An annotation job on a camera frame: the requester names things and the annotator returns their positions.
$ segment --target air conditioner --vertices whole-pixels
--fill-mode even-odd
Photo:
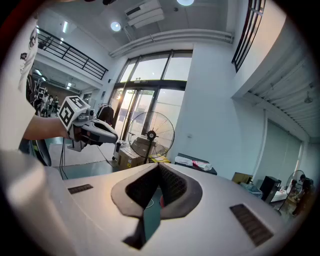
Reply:
[[[158,0],[143,1],[125,11],[128,24],[136,29],[165,18]]]

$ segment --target desk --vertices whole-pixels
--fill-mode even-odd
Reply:
[[[186,154],[178,153],[178,157],[188,158],[188,159],[193,160],[193,161],[200,161],[200,162],[209,164],[208,161],[204,161],[204,160],[201,160],[201,159],[198,159],[198,158],[195,158],[195,157],[186,155]],[[178,165],[178,166],[184,166],[184,167],[188,167],[188,168],[191,168],[191,169],[195,169],[195,170],[200,171],[200,172],[217,175],[217,172],[216,172],[216,170],[215,170],[213,167],[212,167],[211,170],[202,170],[200,167],[198,167],[198,166],[196,166],[196,165],[188,166],[188,165],[185,165],[185,164],[182,164],[182,163],[178,163],[178,162],[175,162],[174,164],[175,164],[175,165]]]

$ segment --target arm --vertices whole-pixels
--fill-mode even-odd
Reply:
[[[27,140],[44,140],[54,137],[69,138],[59,118],[45,118],[34,115],[26,128],[23,138]]]

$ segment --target black railing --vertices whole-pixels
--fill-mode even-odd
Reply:
[[[256,37],[262,16],[264,14],[266,0],[249,0],[248,11],[239,44],[236,48],[232,63],[238,72],[244,62],[250,47]]]
[[[108,69],[58,37],[41,28],[38,29],[39,49],[47,51],[102,80]]]

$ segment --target ceiling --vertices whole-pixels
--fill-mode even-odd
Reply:
[[[182,6],[176,0],[158,0],[164,13],[163,20],[140,28],[129,26],[129,18],[125,11],[141,2],[142,0],[117,0],[106,6],[100,0],[93,2],[85,2],[84,0],[56,1],[49,9],[86,32],[108,52],[112,52],[130,42],[123,29],[124,27],[131,40],[150,34],[180,29],[226,31],[227,0],[194,0],[194,3],[190,6]],[[121,31],[114,32],[111,30],[110,24],[114,21],[121,24]],[[44,28],[41,22],[41,19],[39,19],[40,27]],[[44,29],[59,37],[60,35],[56,33],[61,31],[61,22],[63,22],[63,18],[58,18],[55,21],[51,20],[49,22],[50,31],[48,28]]]
[[[67,73],[64,73],[58,69],[55,69],[49,65],[43,64],[37,60],[34,61],[32,67],[32,73],[35,77],[39,77],[35,70],[39,70],[42,76],[52,85],[67,89],[67,84],[71,83],[71,88],[80,92],[83,90],[95,89],[90,84],[83,82]]]
[[[282,110],[311,138],[320,137],[320,83],[308,50],[294,41],[249,91]],[[311,103],[305,103],[309,95]]]

